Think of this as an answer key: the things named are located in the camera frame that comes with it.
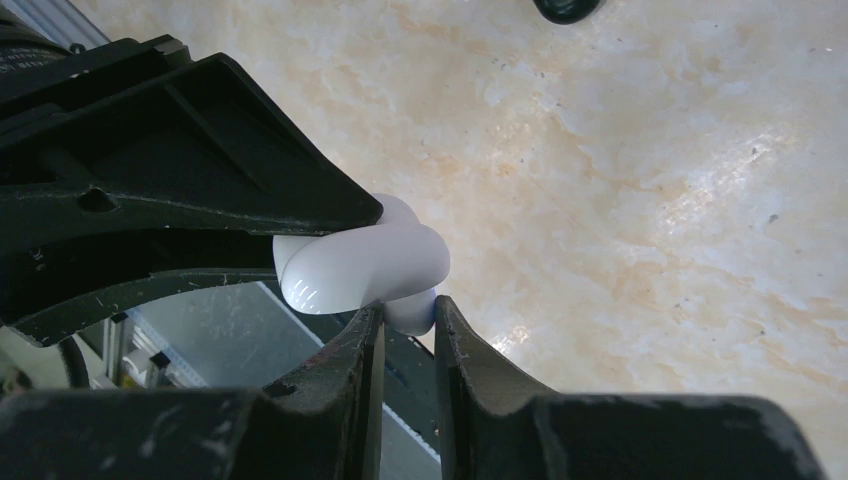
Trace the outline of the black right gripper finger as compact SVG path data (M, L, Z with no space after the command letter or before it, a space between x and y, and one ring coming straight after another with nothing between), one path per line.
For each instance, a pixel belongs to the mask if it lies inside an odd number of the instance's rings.
M275 277L272 239L242 231L91 235L1 260L1 323L36 347L103 319L195 290Z
M323 235L381 213L223 54L73 111L1 120L6 242L141 229Z

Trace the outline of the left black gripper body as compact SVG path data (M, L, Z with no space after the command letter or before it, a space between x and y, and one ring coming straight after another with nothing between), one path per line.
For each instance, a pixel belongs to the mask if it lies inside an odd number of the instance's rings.
M1 21L1 120L46 105L69 112L192 63L170 35L68 50L19 19Z

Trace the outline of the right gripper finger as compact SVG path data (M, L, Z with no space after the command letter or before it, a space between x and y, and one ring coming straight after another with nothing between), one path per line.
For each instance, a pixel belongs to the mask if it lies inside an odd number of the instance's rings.
M563 394L435 302L446 479L821 479L793 419L761 397Z
M375 479L382 399L356 381L367 330L261 389L35 390L1 403L5 479Z

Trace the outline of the white square charging case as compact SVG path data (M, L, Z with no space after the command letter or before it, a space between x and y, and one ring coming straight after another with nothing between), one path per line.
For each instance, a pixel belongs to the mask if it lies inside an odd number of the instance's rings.
M450 272L442 236L403 200L375 194L374 225L322 237L275 235L272 254L286 303L311 315L357 310L432 291Z

